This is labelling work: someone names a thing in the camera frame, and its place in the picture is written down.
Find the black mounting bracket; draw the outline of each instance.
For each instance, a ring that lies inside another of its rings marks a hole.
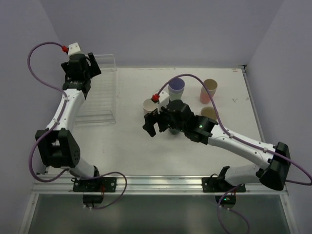
[[[47,131],[38,130],[36,140]],[[38,149],[45,166],[74,168],[80,160],[80,148],[69,130],[53,130],[39,142]]]
[[[86,206],[89,206],[92,204],[92,207],[94,207],[94,204],[101,204],[104,200],[103,195],[83,195],[82,196],[82,203]]]
[[[114,193],[116,191],[116,177],[102,177],[99,179],[72,178],[74,183],[73,192],[83,193]]]
[[[219,203],[222,196],[215,196],[215,201]],[[220,202],[220,205],[224,208],[233,208],[236,204],[236,195],[226,195]]]
[[[201,179],[201,185],[204,193],[225,193],[234,186],[226,182],[225,180],[220,180],[218,177],[203,177]],[[244,193],[246,191],[245,184],[238,187],[236,192]]]

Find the purple cup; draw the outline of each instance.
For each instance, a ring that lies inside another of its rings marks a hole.
[[[175,78],[169,82],[168,91],[170,100],[181,99],[185,87],[185,82],[181,78]]]

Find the metal frame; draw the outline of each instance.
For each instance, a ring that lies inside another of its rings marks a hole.
[[[299,234],[300,231],[299,231],[298,225],[293,215],[293,210],[289,202],[288,193],[284,195],[280,195],[280,199],[282,202],[284,214],[285,214],[290,232],[292,234]]]
[[[53,175],[42,175],[43,179],[53,178]],[[124,189],[125,180],[121,176],[117,177],[116,192],[120,193]],[[203,193],[201,178],[209,175],[128,175],[128,186],[126,195],[222,195],[224,193]],[[36,194],[100,194],[100,193],[74,193],[72,175],[63,175],[56,181],[50,183],[35,182],[33,193]],[[240,195],[286,195],[287,190],[271,190],[262,184],[247,184],[246,193]]]
[[[245,68],[241,68],[244,80],[247,86],[250,101],[253,107],[254,116],[258,125],[261,140],[265,142],[260,121],[254,106],[254,99],[250,91]],[[49,179],[55,175],[41,175],[41,178]],[[125,185],[125,181],[121,176],[117,177],[116,193],[119,194]],[[209,177],[209,175],[182,175],[182,176],[161,176],[161,175],[127,175],[128,186],[125,192],[126,195],[222,195],[223,193],[203,193],[201,186],[201,178]],[[58,180],[51,183],[41,183],[35,181],[32,194],[30,196],[24,219],[22,221],[19,234],[28,234],[31,221],[38,203],[40,194],[97,194],[97,193],[74,193],[73,183],[71,182],[72,175],[63,175]],[[241,195],[279,195],[283,206],[284,214],[292,234],[298,234],[298,226],[289,203],[287,188],[282,191],[271,190],[262,184],[247,184],[245,193],[237,193]]]
[[[24,218],[19,228],[19,234],[28,234],[31,221],[35,213],[38,198],[39,198],[39,194],[30,195],[30,198],[26,207],[26,211],[24,214]]]

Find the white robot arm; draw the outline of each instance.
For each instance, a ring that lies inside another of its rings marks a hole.
[[[261,182],[274,190],[284,188],[290,164],[281,158],[275,157],[268,151],[278,152],[290,158],[286,144],[279,142],[274,146],[227,129],[230,133],[228,135],[215,120],[194,115],[190,107],[181,100],[169,102],[169,95],[164,91],[160,98],[162,99],[158,100],[159,108],[144,116],[145,124],[143,129],[150,136],[156,135],[154,124],[157,123],[160,132],[164,132],[168,128],[179,130],[191,141],[223,148],[252,162],[254,165],[236,168],[226,166],[221,170],[218,179],[226,181],[231,186]],[[259,145],[264,150],[258,150],[243,144],[233,136],[253,145]]]
[[[78,43],[68,48],[69,61],[61,65],[66,73],[62,99],[46,129],[37,131],[36,139],[55,125],[64,102],[67,103],[57,126],[42,139],[38,149],[46,166],[68,169],[78,177],[94,177],[98,176],[97,168],[80,157],[80,148],[71,132],[77,113],[91,88],[91,79],[101,74],[101,71],[93,54],[83,54]]]

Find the clear plastic dish rack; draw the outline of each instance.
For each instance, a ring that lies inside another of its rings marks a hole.
[[[91,89],[75,125],[116,123],[116,75],[114,55],[95,55],[102,74],[91,79]]]

